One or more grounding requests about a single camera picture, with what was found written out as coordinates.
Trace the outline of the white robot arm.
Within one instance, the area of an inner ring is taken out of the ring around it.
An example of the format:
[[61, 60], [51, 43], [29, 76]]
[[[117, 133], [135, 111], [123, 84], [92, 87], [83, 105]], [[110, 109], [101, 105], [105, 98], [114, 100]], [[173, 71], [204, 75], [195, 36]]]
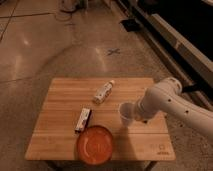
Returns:
[[182, 85], [168, 77], [146, 89], [134, 105], [136, 120], [150, 120], [158, 111], [166, 112], [213, 141], [213, 112], [180, 96]]

